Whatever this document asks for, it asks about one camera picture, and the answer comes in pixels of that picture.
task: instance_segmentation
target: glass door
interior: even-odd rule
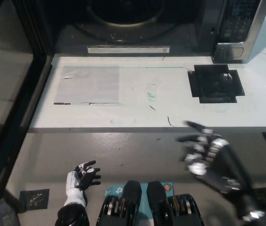
[[[50,69],[20,11],[12,0],[0,0],[0,199]]]

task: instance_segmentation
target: microwave control panel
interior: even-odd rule
[[[245,41],[259,4],[260,0],[228,0],[219,42]]]

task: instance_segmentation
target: white paper sheet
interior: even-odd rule
[[[119,104],[119,67],[65,67],[54,104]]]

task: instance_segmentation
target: concrete floor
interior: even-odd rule
[[[206,226],[240,225],[229,203],[198,183],[179,162],[179,133],[71,133],[27,134],[8,189],[16,196],[21,190],[50,189],[48,209],[20,214],[23,226],[54,225],[57,211],[66,200],[67,173],[76,165],[96,160],[102,184],[87,190],[87,212],[95,225],[104,191],[129,179],[174,182],[175,194],[194,196]],[[222,134],[234,146],[252,176],[255,187],[266,186],[266,142],[261,133]]]

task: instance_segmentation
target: robotic arm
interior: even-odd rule
[[[58,219],[55,226],[89,226],[86,213],[87,197],[85,190],[92,185],[100,185],[100,175],[96,175],[99,168],[93,168],[96,161],[85,162],[75,167],[67,175],[66,194],[67,200],[58,211]]]
[[[266,210],[252,195],[250,177],[229,142],[202,125],[186,123],[200,133],[177,139],[186,144],[188,171],[231,202],[245,225],[266,226]]]

